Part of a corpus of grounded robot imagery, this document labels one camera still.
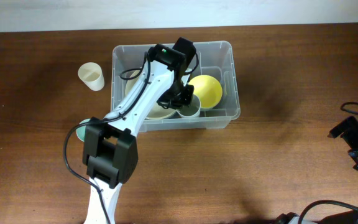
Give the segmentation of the grey translucent plastic cup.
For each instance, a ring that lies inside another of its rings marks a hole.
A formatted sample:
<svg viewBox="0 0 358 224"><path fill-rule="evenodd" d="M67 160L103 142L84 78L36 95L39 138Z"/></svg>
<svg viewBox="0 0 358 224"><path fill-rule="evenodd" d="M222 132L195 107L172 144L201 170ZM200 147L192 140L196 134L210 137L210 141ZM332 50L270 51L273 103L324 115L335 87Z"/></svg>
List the grey translucent plastic cup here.
<svg viewBox="0 0 358 224"><path fill-rule="evenodd" d="M182 118L197 118L200 116L200 112L201 102L196 95L192 96L191 103L188 106L183 106L177 110L177 113Z"/></svg>

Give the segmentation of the mint green plastic cup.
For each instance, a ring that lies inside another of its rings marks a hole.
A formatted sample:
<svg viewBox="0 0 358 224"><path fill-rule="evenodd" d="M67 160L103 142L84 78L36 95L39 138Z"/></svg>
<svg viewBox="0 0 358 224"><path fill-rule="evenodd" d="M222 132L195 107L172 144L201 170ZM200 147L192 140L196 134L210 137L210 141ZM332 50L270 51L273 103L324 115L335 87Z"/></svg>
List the mint green plastic cup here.
<svg viewBox="0 0 358 224"><path fill-rule="evenodd" d="M90 119L84 119L83 121L80 122L80 124L84 124L84 123L87 123L89 122ZM76 130L76 135L77 135L77 138L80 140L80 141L84 141L85 140L85 132L86 132L86 126L81 126L79 127L77 130Z"/></svg>

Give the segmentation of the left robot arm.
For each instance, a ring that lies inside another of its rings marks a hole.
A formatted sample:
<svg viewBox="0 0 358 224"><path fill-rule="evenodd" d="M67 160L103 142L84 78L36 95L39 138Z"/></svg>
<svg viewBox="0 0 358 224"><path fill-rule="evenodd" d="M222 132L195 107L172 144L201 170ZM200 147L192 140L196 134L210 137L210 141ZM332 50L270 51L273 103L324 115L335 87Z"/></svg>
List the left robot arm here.
<svg viewBox="0 0 358 224"><path fill-rule="evenodd" d="M136 137L142 123L154 104L177 110L191 103L194 88L182 78L197 57L187 40L178 40L172 48L149 48L130 93L103 119L90 119L83 150L91 184L86 223L114 223L119 191L137 165Z"/></svg>

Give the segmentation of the cream plastic cup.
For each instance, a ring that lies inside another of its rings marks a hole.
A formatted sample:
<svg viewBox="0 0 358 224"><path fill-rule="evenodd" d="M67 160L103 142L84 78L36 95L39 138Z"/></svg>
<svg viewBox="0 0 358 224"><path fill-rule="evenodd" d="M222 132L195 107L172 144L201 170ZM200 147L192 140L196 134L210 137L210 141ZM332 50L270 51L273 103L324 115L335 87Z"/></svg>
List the cream plastic cup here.
<svg viewBox="0 0 358 224"><path fill-rule="evenodd" d="M104 88L103 71L97 63L84 63L78 69L78 77L90 90L100 91Z"/></svg>

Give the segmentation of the yellow plastic bowl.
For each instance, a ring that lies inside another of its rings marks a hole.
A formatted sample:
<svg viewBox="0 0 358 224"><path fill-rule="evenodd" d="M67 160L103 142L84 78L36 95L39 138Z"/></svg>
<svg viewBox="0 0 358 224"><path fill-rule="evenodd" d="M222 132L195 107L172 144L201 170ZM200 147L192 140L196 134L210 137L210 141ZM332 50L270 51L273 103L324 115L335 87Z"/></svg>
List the yellow plastic bowl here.
<svg viewBox="0 0 358 224"><path fill-rule="evenodd" d="M201 109L214 108L223 97L223 88L219 81L210 75L198 75L190 80L194 86L194 94L200 99Z"/></svg>

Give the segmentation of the white plastic bowl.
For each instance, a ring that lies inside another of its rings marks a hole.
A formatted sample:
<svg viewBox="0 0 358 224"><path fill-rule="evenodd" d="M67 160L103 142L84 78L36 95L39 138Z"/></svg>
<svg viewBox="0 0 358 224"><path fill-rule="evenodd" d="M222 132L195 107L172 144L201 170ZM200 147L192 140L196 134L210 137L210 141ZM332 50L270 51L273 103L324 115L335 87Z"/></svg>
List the white plastic bowl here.
<svg viewBox="0 0 358 224"><path fill-rule="evenodd" d="M210 107L210 108L201 108L201 111L211 111L211 110L219 110L220 107L218 105L215 105L214 107Z"/></svg>

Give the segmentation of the beige plate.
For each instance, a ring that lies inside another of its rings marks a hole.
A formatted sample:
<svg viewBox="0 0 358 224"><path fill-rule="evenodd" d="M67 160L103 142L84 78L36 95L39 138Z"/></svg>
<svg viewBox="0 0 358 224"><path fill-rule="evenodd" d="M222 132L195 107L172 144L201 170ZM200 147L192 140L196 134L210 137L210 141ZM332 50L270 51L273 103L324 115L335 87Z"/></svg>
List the beige plate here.
<svg viewBox="0 0 358 224"><path fill-rule="evenodd" d="M138 80L138 77L126 82L125 96L127 96L129 94L129 92L131 91L132 87L135 85L137 80ZM170 108L164 109L160 105L155 103L153 108L150 110L150 112L146 116L146 119L151 119L151 120L167 119L167 118L171 118L175 113L176 113L176 111L174 109L170 109Z"/></svg>

